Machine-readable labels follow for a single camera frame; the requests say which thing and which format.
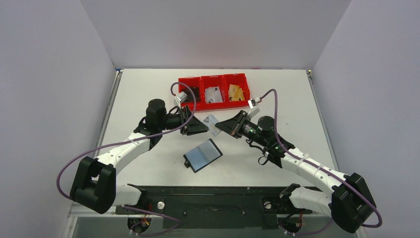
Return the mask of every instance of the wall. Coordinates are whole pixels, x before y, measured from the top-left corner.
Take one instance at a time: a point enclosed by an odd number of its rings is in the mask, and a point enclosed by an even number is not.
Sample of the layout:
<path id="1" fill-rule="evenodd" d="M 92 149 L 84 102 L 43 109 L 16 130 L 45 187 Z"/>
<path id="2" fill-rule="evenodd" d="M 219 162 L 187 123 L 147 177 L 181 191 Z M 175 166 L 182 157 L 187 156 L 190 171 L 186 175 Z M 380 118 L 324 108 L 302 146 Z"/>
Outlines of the wall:
<path id="1" fill-rule="evenodd" d="M 117 67 L 315 65 L 350 0 L 81 0 Z"/>
<path id="2" fill-rule="evenodd" d="M 339 168 L 364 176 L 383 215 L 372 238 L 420 232 L 419 11 L 417 0 L 353 0 L 313 70 Z"/>
<path id="3" fill-rule="evenodd" d="M 79 1 L 1 1 L 0 237 L 61 237 L 55 177 L 94 146 L 114 77 Z"/>

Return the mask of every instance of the gray wall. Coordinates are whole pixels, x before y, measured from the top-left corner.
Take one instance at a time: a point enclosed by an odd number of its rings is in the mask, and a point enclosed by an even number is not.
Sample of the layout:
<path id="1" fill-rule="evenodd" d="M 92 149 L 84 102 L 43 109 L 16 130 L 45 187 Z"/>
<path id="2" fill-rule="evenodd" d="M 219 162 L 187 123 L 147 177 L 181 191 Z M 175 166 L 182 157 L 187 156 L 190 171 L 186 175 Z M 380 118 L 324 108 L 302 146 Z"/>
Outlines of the gray wall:
<path id="1" fill-rule="evenodd" d="M 419 12 L 353 0 L 313 70 L 339 168 L 363 175 L 383 215 L 373 238 L 419 237 Z"/>
<path id="2" fill-rule="evenodd" d="M 117 67 L 315 65 L 350 0 L 81 0 Z"/>
<path id="3" fill-rule="evenodd" d="M 95 144 L 114 76 L 79 1 L 1 1 L 0 237 L 61 236 L 55 177 Z"/>

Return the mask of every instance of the white table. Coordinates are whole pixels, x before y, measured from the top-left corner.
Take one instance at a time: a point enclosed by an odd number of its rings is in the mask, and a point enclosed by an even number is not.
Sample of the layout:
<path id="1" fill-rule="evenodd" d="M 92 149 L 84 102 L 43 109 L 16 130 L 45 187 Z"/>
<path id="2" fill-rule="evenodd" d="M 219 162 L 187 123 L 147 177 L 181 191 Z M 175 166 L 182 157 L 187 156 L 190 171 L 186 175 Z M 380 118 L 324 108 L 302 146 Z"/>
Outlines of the white table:
<path id="1" fill-rule="evenodd" d="M 245 73 L 251 97 L 262 96 L 268 89 L 278 92 L 278 129 L 280 135 L 293 143 L 311 158 L 334 168 L 333 158 L 327 143 L 307 73 L 304 70 L 263 69 L 124 69 L 112 110 L 107 119 L 102 144 L 124 140 L 140 119 L 145 116 L 151 99 L 160 98 L 169 110 L 173 107 L 170 85 L 180 77 Z M 261 112 L 254 117 L 274 116 L 273 95 L 260 103 Z M 219 121 L 229 119 L 241 109 L 197 112 L 203 120 L 213 114 Z M 194 173 L 184 167 L 183 154 L 203 141 L 212 138 L 223 156 Z M 151 151 L 144 153 L 124 168 L 117 176 L 117 184 L 160 186 L 288 186 L 299 183 L 311 184 L 299 176 L 282 170 L 272 163 L 261 166 L 257 159 L 261 153 L 250 148 L 245 138 L 235 139 L 222 132 L 213 137 L 211 133 L 194 136 L 174 132 L 163 136 Z"/>

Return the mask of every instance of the screw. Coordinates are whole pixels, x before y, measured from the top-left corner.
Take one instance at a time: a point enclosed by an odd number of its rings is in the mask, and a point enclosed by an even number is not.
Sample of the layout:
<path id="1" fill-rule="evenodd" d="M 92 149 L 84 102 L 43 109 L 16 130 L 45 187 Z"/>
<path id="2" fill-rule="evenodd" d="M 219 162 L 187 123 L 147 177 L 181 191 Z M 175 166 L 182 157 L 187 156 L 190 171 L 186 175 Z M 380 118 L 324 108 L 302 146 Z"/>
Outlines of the screw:
<path id="1" fill-rule="evenodd" d="M 157 208 L 158 208 L 159 210 L 162 210 L 164 207 L 165 207 L 165 203 L 164 203 L 164 202 L 158 202 L 158 203 L 157 203 Z"/>

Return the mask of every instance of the red storage container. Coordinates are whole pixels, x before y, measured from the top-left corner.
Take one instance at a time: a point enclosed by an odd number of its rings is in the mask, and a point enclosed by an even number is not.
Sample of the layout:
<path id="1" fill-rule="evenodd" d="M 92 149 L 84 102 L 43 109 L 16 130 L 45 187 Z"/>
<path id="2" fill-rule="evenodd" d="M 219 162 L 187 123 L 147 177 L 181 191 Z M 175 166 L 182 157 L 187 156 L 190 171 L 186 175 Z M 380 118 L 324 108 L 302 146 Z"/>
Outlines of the red storage container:
<path id="1" fill-rule="evenodd" d="M 185 83 L 190 87 L 199 88 L 200 101 L 197 102 L 197 111 L 246 107 L 248 105 L 248 100 L 250 99 L 250 90 L 244 73 L 179 78 L 178 81 Z M 241 87 L 244 92 L 244 101 L 229 101 L 229 86 L 231 84 Z M 222 103 L 206 103 L 205 90 L 209 87 L 219 87 L 223 99 Z M 179 85 L 179 92 L 184 88 L 184 86 Z M 181 105 L 187 105 L 191 110 L 194 106 L 193 103 L 183 103 Z"/>

